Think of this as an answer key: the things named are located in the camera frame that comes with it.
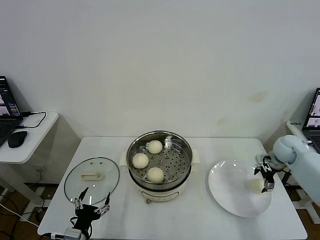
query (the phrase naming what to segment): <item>metal steamer tray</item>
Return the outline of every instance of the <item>metal steamer tray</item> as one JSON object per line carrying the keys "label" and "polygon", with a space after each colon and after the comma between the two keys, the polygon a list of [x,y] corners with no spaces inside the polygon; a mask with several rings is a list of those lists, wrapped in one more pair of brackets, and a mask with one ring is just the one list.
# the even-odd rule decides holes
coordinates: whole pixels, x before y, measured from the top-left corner
{"label": "metal steamer tray", "polygon": [[[162,151],[151,154],[146,144],[152,140],[162,143]],[[132,164],[133,156],[146,154],[149,164],[143,169],[135,168]],[[126,153],[126,162],[132,179],[141,187],[155,192],[165,192],[178,187],[189,176],[191,171],[192,150],[188,142],[181,136],[168,131],[153,131],[135,139]],[[147,179],[149,169],[157,167],[163,170],[164,180],[152,183]]]}

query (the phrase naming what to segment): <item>laptop screen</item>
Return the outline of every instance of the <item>laptop screen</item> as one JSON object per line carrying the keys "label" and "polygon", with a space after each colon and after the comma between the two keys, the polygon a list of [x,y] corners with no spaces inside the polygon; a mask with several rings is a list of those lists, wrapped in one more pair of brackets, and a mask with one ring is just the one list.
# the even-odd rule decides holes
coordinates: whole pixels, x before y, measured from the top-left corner
{"label": "laptop screen", "polygon": [[305,120],[303,129],[320,130],[320,88],[316,89],[308,116]]}
{"label": "laptop screen", "polygon": [[20,116],[7,80],[4,76],[0,76],[0,119]]}

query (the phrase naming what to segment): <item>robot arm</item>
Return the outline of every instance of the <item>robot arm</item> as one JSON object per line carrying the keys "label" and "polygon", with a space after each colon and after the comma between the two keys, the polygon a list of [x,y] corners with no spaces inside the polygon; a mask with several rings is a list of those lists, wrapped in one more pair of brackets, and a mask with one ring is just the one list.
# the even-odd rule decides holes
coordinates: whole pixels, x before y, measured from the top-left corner
{"label": "robot arm", "polygon": [[272,191],[274,174],[288,167],[297,183],[320,206],[320,154],[311,150],[308,143],[297,136],[286,135],[275,141],[269,155],[256,156],[257,167],[254,174],[262,174],[262,192]]}
{"label": "robot arm", "polygon": [[104,202],[104,205],[101,207],[82,204],[88,187],[81,192],[79,198],[74,199],[75,202],[75,215],[70,219],[70,221],[76,219],[74,226],[72,228],[67,228],[64,234],[52,234],[46,233],[43,236],[51,237],[51,239],[60,239],[60,240],[89,240],[91,233],[89,234],[89,228],[92,232],[91,223],[94,220],[100,219],[104,214],[106,214],[110,209],[110,192]]}

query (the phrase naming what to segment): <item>white plate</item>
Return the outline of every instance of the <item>white plate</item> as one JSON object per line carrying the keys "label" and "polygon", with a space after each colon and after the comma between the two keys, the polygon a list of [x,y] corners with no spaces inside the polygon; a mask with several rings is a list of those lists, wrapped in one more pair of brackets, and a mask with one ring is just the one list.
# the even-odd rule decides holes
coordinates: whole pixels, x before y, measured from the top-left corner
{"label": "white plate", "polygon": [[263,179],[261,173],[254,175],[254,168],[238,160],[217,163],[209,173],[208,184],[215,200],[230,213],[250,218],[263,214],[271,205],[272,194],[256,194],[251,190],[253,179]]}

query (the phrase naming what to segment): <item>pot handle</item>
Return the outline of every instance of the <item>pot handle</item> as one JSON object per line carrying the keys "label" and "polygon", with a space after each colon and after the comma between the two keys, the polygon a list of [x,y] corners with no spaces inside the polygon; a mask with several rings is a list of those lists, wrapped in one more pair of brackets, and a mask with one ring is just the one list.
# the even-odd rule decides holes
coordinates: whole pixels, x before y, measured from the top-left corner
{"label": "pot handle", "polygon": [[191,172],[198,172],[199,164],[200,164],[199,152],[196,149],[192,149]]}
{"label": "pot handle", "polygon": [[122,171],[124,171],[124,172],[128,172],[128,171],[129,171],[128,165],[127,165],[126,156],[127,156],[127,153],[126,153],[126,152],[123,152],[123,153],[121,154],[120,163],[119,163],[119,166],[121,167]]}

